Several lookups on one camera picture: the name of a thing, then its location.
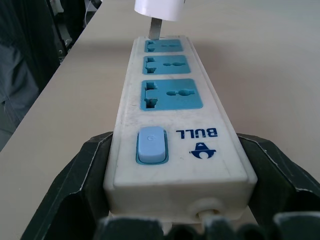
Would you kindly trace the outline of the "dark grey trousers person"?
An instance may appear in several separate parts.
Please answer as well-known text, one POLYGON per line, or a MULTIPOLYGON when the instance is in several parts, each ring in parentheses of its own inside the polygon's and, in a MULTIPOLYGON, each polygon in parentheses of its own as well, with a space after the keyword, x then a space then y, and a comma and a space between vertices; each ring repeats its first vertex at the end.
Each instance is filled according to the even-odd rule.
POLYGON ((46 0, 0 0, 0 151, 60 65, 46 0))

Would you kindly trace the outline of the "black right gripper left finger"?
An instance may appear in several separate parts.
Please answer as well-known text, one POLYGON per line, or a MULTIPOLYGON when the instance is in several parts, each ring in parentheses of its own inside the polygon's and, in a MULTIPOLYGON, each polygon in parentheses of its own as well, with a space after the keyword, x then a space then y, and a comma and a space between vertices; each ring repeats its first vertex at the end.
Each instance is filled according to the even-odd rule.
POLYGON ((26 240, 92 240, 109 205, 103 182, 113 133, 86 141, 53 180, 26 228, 26 240))

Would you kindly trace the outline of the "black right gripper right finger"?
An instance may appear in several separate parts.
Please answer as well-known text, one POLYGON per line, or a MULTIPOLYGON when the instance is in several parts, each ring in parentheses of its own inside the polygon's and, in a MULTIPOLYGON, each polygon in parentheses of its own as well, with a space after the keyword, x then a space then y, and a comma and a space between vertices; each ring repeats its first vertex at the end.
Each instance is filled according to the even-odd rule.
POLYGON ((237 136, 257 176, 248 205, 265 240, 320 240, 320 183, 272 141, 237 136))

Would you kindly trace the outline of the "black metal equipment frame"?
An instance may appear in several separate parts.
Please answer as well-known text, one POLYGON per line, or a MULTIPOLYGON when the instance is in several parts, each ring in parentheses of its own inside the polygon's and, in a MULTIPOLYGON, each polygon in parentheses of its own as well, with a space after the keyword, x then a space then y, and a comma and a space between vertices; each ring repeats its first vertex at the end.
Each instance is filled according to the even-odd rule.
POLYGON ((103 0, 48 0, 57 28, 60 59, 70 52, 103 0))

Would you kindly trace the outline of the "white power strip blue sockets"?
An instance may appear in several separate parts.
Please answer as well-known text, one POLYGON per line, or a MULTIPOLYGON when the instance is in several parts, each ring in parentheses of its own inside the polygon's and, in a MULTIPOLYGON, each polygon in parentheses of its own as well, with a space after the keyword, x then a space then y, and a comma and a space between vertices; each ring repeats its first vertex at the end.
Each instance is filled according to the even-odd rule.
POLYGON ((138 37, 103 188, 115 216, 199 223, 245 211, 257 176, 189 38, 138 37))

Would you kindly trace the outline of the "white charger plug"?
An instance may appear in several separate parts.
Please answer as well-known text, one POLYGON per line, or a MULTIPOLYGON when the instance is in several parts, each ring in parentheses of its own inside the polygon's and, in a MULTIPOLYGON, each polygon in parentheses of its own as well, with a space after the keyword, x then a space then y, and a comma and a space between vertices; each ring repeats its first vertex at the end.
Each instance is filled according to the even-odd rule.
POLYGON ((148 38, 160 38, 162 21, 176 22, 179 20, 186 0, 135 0, 134 10, 150 17, 148 38))

